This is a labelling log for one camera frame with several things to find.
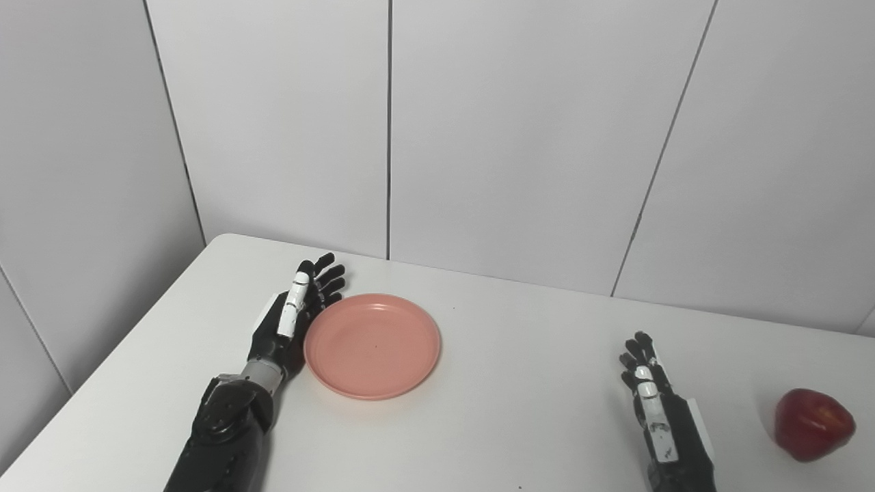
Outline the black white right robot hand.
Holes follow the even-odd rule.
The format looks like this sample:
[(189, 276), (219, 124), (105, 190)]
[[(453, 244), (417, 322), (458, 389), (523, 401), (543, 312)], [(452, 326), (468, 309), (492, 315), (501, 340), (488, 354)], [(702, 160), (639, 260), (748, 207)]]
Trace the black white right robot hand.
[(625, 341), (619, 361), (647, 446), (649, 489), (716, 491), (712, 444), (702, 415), (693, 399), (675, 393), (652, 337), (636, 332)]

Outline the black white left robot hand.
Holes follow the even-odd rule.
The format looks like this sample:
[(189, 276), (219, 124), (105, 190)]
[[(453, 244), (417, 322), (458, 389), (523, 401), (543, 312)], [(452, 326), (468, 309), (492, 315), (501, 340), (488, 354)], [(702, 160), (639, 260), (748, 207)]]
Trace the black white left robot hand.
[(346, 267), (329, 252), (316, 261), (304, 260), (293, 276), (293, 287), (268, 302), (252, 336), (248, 361), (268, 361), (282, 379), (294, 378), (304, 366), (304, 340), (310, 325), (329, 306), (343, 299)]

